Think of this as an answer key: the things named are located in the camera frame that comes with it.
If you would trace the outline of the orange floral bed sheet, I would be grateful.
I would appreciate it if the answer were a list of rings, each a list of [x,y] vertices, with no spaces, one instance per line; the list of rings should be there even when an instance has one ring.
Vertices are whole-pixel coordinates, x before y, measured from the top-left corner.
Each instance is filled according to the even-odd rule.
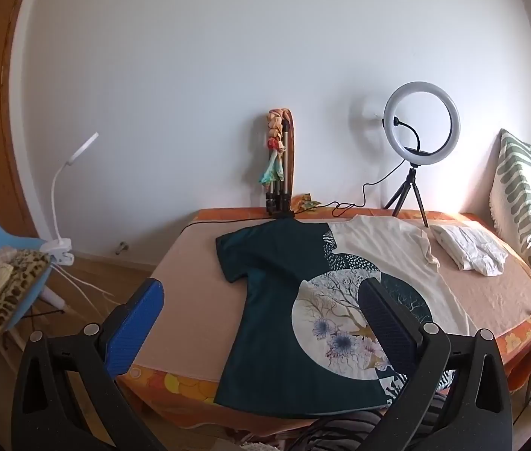
[[[509,389],[515,391],[522,388],[530,374],[531,370],[517,372],[514,377],[506,374]],[[254,413],[215,404],[219,380],[196,380],[154,371],[137,365],[135,360],[119,381],[157,414],[181,428],[215,424],[267,436],[310,422],[308,418],[293,418],[290,412],[281,415]]]

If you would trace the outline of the green striped white pillow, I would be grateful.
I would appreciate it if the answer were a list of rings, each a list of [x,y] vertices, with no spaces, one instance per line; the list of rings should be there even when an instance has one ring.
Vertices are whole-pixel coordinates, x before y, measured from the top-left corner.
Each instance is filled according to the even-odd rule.
[[[489,206],[496,232],[531,268],[531,145],[502,129]]]

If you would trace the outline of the colourful scarf on tripod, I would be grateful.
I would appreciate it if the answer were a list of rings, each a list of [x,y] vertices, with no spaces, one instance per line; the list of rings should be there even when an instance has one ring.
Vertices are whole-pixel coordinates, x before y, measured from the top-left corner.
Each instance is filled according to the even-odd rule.
[[[264,188],[272,189],[278,183],[283,194],[292,194],[295,166],[294,132],[294,118],[290,109],[272,109],[267,113],[265,146],[269,151],[269,162],[259,180]]]

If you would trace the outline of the teal and cream printed t-shirt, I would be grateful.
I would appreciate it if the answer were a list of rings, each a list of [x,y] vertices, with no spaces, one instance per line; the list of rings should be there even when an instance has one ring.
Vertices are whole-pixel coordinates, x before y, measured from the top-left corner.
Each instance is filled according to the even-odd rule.
[[[394,217],[270,221],[220,236],[218,262],[247,288],[216,404],[276,418],[379,409],[405,376],[358,303],[378,281],[419,323],[470,336],[476,325],[440,273],[426,231]]]

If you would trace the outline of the folded silver tripod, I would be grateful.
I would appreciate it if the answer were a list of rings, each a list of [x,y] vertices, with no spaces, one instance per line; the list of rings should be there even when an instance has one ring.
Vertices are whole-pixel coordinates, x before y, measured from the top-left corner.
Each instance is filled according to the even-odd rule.
[[[265,210],[273,218],[293,218],[291,198],[294,184],[294,123],[289,109],[267,113],[269,163],[260,177],[264,187]]]

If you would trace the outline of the leopard print cloth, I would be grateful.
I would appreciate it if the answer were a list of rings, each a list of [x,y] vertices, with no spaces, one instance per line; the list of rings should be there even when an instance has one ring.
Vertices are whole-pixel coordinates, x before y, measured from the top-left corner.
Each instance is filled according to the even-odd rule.
[[[50,257],[39,250],[17,250],[9,263],[14,267],[5,290],[0,293],[0,334],[11,320],[27,291],[47,270]]]

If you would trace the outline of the white clip desk lamp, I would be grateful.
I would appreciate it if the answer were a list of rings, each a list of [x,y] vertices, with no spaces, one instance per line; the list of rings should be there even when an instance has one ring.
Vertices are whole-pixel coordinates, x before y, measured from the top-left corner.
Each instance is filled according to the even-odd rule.
[[[43,254],[48,254],[50,257],[50,267],[52,270],[61,275],[68,283],[70,283],[94,308],[98,313],[100,310],[95,306],[91,301],[87,293],[84,291],[83,287],[89,287],[96,291],[106,303],[115,304],[114,295],[111,292],[105,291],[98,286],[82,280],[65,268],[72,267],[75,264],[76,257],[73,249],[73,241],[71,237],[67,237],[69,231],[62,232],[62,228],[59,227],[58,213],[65,212],[65,207],[72,207],[74,205],[74,195],[72,191],[66,191],[60,197],[58,196],[58,179],[64,174],[65,170],[71,168],[78,159],[91,147],[91,145],[98,139],[99,133],[94,132],[93,135],[90,135],[75,152],[65,160],[63,160],[58,169],[56,169],[55,174],[52,176],[52,183],[50,184],[50,212],[52,212],[52,226],[55,230],[55,238],[53,240],[46,240],[40,247],[40,250]]]

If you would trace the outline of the folded white clothes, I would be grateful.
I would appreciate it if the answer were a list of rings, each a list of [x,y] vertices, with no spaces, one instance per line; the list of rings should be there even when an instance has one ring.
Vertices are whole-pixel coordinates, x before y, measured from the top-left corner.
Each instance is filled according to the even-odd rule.
[[[459,271],[475,271],[485,277],[503,274],[508,253],[481,228],[437,224],[430,230]]]

